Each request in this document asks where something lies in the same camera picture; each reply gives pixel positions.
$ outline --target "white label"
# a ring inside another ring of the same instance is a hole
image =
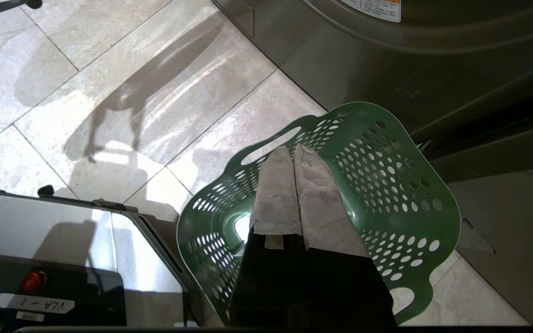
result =
[[[400,22],[401,19],[401,0],[342,0],[342,2],[379,19],[392,22]]]
[[[17,320],[25,320],[25,321],[44,321],[44,314],[33,314],[32,312],[23,312],[18,311],[15,315],[15,318]]]
[[[69,299],[0,293],[0,308],[66,314],[75,308],[75,302]]]

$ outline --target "laundry basket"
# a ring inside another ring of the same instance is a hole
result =
[[[431,302],[431,272],[452,253],[459,238],[457,204],[404,127],[378,105],[355,102],[321,117],[305,116],[279,133],[246,147],[229,160],[222,175],[196,194],[178,221],[182,259],[225,325],[239,271],[236,255],[244,242],[236,222],[248,220],[260,166],[248,154],[287,132],[293,156],[298,143],[327,162],[355,228],[388,289],[411,289],[414,300],[396,314],[397,323],[417,316]]]

